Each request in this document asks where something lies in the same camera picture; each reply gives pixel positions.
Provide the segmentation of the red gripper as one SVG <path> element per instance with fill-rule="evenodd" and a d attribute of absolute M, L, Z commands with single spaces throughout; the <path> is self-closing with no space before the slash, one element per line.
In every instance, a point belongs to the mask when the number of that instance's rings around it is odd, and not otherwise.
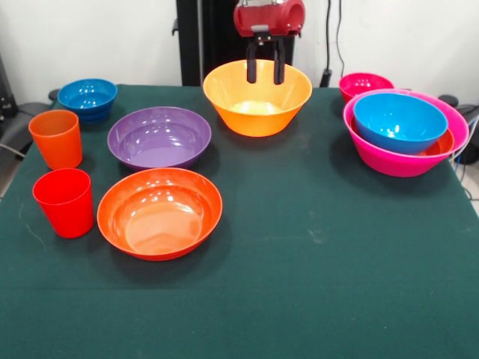
<path fill-rule="evenodd" d="M 305 23 L 305 5 L 300 0 L 238 1 L 234 8 L 234 25 L 242 37 L 267 33 L 274 43 L 274 83 L 284 83 L 285 47 L 283 36 L 296 36 Z M 248 40 L 246 49 L 246 78 L 257 81 L 257 41 Z"/>

